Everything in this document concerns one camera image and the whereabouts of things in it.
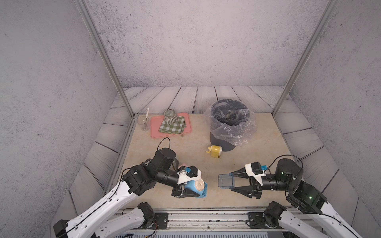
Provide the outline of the blue pencil sharpener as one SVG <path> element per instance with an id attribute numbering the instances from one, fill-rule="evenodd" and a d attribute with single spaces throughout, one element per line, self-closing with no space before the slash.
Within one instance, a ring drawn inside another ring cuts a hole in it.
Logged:
<path id="1" fill-rule="evenodd" d="M 198 198 L 205 198 L 207 196 L 207 183 L 202 178 L 187 182 L 185 188 L 198 194 Z"/>

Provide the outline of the blue sharpener shavings tray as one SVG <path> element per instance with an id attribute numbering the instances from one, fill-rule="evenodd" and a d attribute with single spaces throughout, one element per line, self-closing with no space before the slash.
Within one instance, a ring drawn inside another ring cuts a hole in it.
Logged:
<path id="1" fill-rule="evenodd" d="M 232 174 L 218 175 L 218 187 L 221 189 L 231 189 L 235 185 L 234 176 Z"/>

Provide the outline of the green white pencil sharpener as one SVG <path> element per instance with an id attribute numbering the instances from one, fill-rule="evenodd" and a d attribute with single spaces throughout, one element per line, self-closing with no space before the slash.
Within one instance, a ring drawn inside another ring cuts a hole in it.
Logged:
<path id="1" fill-rule="evenodd" d="M 172 167 L 175 171 L 177 171 L 179 169 L 179 162 L 178 162 L 178 159 L 177 158 L 174 158 L 173 161 L 172 161 Z"/>

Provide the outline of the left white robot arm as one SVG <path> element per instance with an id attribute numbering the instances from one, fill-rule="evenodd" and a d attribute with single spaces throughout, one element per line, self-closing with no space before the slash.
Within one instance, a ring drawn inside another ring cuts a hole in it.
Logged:
<path id="1" fill-rule="evenodd" d="M 175 198 L 204 198 L 207 195 L 201 170 L 195 166 L 180 166 L 170 147 L 157 148 L 153 158 L 123 170 L 117 185 L 89 209 L 71 220 L 59 220 L 53 226 L 55 236 L 110 238 L 126 230 L 155 225 L 155 212 L 147 202 L 120 217 L 112 216 L 157 183 L 170 186 Z"/>

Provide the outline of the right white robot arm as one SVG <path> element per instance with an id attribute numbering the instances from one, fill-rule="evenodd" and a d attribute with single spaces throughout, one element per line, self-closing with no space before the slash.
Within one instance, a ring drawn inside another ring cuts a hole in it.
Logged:
<path id="1" fill-rule="evenodd" d="M 263 191 L 284 191 L 286 200 L 292 207 L 308 215 L 318 223 L 325 233 L 306 224 L 278 202 L 271 202 L 263 212 L 263 225 L 269 229 L 283 228 L 300 238 L 359 238 L 356 232 L 333 208 L 327 198 L 313 185 L 302 180 L 303 164 L 294 161 L 295 155 L 286 154 L 274 159 L 274 173 L 270 166 L 259 162 L 246 164 L 243 168 L 229 173 L 231 179 L 249 180 L 249 185 L 236 187 L 231 191 L 248 198 L 260 199 Z"/>

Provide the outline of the pink plastic tray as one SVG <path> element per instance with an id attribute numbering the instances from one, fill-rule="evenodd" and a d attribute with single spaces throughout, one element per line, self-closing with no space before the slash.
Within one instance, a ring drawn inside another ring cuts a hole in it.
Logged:
<path id="1" fill-rule="evenodd" d="M 184 130 L 184 134 L 190 134 L 192 132 L 191 122 L 188 113 L 177 113 L 178 116 L 182 116 L 185 118 L 186 127 Z M 165 138 L 170 136 L 177 136 L 177 134 L 167 134 L 159 132 L 159 128 L 164 120 L 164 115 L 154 116 L 150 119 L 150 135 L 153 139 Z"/>

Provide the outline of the clear plastic bin liner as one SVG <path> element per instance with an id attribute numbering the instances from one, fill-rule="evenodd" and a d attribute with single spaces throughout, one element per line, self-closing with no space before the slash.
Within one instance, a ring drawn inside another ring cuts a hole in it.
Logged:
<path id="1" fill-rule="evenodd" d="M 210 130 L 210 118 L 211 118 L 211 112 L 210 112 L 211 106 L 209 106 L 206 109 L 206 111 L 203 113 L 206 125 L 208 126 L 209 130 Z M 251 110 L 249 110 L 249 111 L 250 111 L 250 118 L 248 119 L 247 122 L 243 123 L 243 125 L 241 126 L 241 128 L 243 128 L 243 130 L 244 130 L 244 134 L 242 136 L 240 136 L 236 140 L 236 142 L 233 142 L 233 144 L 236 147 L 237 146 L 242 147 L 242 146 L 246 145 L 248 143 L 248 141 L 253 137 L 253 135 L 257 131 L 257 123 L 256 123 L 255 113 L 252 112 Z"/>

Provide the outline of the dark grey trash bin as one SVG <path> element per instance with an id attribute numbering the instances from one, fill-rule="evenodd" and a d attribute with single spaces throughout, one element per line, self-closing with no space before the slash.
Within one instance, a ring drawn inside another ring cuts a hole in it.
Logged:
<path id="1" fill-rule="evenodd" d="M 244 134 L 241 126 L 250 118 L 248 107 L 241 101 L 221 99 L 210 109 L 210 142 L 223 152 L 235 149 L 233 142 Z"/>

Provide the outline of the green checkered cloth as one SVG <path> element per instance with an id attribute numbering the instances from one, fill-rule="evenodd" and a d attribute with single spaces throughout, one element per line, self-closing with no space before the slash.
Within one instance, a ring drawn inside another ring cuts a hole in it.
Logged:
<path id="1" fill-rule="evenodd" d="M 168 124 L 165 120 L 163 120 L 158 131 L 165 134 L 182 134 L 185 131 L 185 128 L 185 117 L 179 116 L 178 120 L 171 124 Z"/>

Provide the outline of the ribbed grey cup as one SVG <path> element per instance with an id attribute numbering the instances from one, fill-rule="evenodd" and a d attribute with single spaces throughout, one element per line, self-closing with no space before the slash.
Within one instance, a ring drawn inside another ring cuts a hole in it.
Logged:
<path id="1" fill-rule="evenodd" d="M 171 125 L 178 121 L 178 116 L 175 110 L 173 109 L 167 109 L 164 112 L 164 121 L 166 124 Z"/>

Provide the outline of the clear glass with stick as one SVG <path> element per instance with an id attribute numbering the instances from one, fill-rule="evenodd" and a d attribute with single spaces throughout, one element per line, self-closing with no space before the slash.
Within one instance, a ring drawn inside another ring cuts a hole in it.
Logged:
<path id="1" fill-rule="evenodd" d="M 139 117 L 138 124 L 141 126 L 143 131 L 149 131 L 150 130 L 149 108 L 146 109 L 146 113 L 144 116 Z"/>

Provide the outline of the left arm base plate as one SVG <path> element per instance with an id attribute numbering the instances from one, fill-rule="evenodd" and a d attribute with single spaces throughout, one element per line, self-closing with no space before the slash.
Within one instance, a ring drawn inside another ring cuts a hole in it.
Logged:
<path id="1" fill-rule="evenodd" d="M 168 226 L 169 214 L 166 212 L 155 213 L 155 216 L 146 218 L 143 215 L 143 223 L 140 227 L 132 228 L 132 230 L 165 230 Z"/>

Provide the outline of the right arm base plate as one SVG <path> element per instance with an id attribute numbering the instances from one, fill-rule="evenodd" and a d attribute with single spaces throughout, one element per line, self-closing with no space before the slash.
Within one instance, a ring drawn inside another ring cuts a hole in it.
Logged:
<path id="1" fill-rule="evenodd" d="M 269 229 L 268 216 L 264 212 L 249 212 L 246 225 L 250 229 Z"/>

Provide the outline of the aluminium mounting rail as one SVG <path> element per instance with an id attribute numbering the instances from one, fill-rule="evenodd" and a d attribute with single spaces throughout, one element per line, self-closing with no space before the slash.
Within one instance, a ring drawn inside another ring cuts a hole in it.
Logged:
<path id="1" fill-rule="evenodd" d="M 127 230 L 120 238 L 294 238 L 284 228 L 250 229 L 246 225 L 249 212 L 264 208 L 185 208 L 155 209 L 169 214 L 165 230 Z"/>

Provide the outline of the right metal frame post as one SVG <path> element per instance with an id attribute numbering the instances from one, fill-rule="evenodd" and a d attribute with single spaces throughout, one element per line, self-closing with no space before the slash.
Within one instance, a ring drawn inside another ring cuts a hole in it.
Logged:
<path id="1" fill-rule="evenodd" d="M 335 12 L 335 9 L 337 8 L 339 1 L 338 0 L 330 0 L 327 2 L 327 6 L 325 10 L 323 11 L 320 20 L 318 21 L 314 31 L 311 34 L 310 39 L 308 40 L 305 49 L 303 50 L 294 70 L 292 71 L 289 79 L 287 80 L 283 91 L 272 111 L 272 116 L 275 118 L 277 113 L 279 113 L 284 101 L 287 98 L 287 95 L 290 93 L 292 87 L 294 86 L 295 82 L 297 81 L 300 73 L 302 72 L 302 69 L 304 65 L 307 63 L 310 55 L 312 54 L 315 45 L 317 44 L 319 38 L 324 32 L 324 29 L 326 28 L 327 24 L 329 23 L 330 18 Z"/>

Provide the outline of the metal frame post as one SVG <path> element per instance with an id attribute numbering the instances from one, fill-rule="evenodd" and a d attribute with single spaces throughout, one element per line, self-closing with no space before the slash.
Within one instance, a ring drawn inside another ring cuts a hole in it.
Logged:
<path id="1" fill-rule="evenodd" d="M 94 21 L 91 17 L 91 14 L 88 10 L 86 2 L 84 0 L 75 0 L 74 2 L 78 8 L 78 11 L 79 11 L 85 25 L 86 25 L 87 30 L 89 31 L 89 34 L 90 34 L 90 36 L 91 36 L 91 38 L 92 38 L 92 40 L 93 40 L 93 42 L 97 48 L 97 51 L 98 51 L 104 65 L 105 65 L 110 77 L 111 77 L 111 80 L 114 83 L 116 90 L 117 90 L 124 106 L 127 109 L 128 114 L 130 115 L 130 117 L 133 118 L 135 116 L 135 113 L 134 113 L 133 109 L 131 108 L 131 105 L 127 99 L 125 91 L 122 88 L 121 82 L 118 78 L 118 75 L 117 75 L 113 65 L 112 65 L 112 62 L 110 60 L 110 57 L 106 51 L 104 44 L 100 38 L 100 35 L 96 29 L 96 26 L 95 26 Z"/>
<path id="2" fill-rule="evenodd" d="M 287 95 L 290 93 L 292 87 L 294 86 L 295 82 L 297 81 L 300 73 L 302 72 L 302 69 L 304 65 L 307 63 L 310 55 L 312 54 L 315 45 L 317 44 L 319 38 L 324 32 L 324 29 L 326 28 L 327 24 L 329 23 L 330 18 L 335 12 L 335 9 L 337 8 L 339 1 L 338 0 L 330 0 L 327 2 L 327 6 L 325 10 L 323 11 L 320 20 L 318 21 L 314 31 L 311 34 L 310 39 L 308 40 L 305 49 L 303 50 L 294 70 L 292 71 L 289 79 L 287 80 L 283 91 L 272 111 L 272 116 L 275 118 L 277 113 L 279 113 L 284 101 L 287 98 Z"/>

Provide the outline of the left metal frame post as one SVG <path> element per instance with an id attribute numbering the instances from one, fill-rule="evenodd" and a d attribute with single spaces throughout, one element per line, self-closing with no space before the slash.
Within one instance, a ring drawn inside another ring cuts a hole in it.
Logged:
<path id="1" fill-rule="evenodd" d="M 111 77 L 111 80 L 114 83 L 116 90 L 117 90 L 124 106 L 127 109 L 128 114 L 130 115 L 130 117 L 133 118 L 135 116 L 135 113 L 134 113 L 133 109 L 131 108 L 131 105 L 127 99 L 125 91 L 122 88 L 121 82 L 118 78 L 118 75 L 117 75 L 113 65 L 112 65 L 112 62 L 110 60 L 110 57 L 106 51 L 104 44 L 100 38 L 100 35 L 96 29 L 96 26 L 95 26 L 94 21 L 91 17 L 91 14 L 88 10 L 86 2 L 84 0 L 75 0 L 74 2 L 78 8 L 78 11 L 79 11 L 85 25 L 86 25 L 87 30 L 89 31 L 89 34 L 90 34 L 90 36 L 91 36 L 91 38 L 92 38 L 92 40 L 93 40 L 93 42 L 97 48 L 97 51 L 98 51 L 104 65 L 105 65 L 110 77 Z"/>

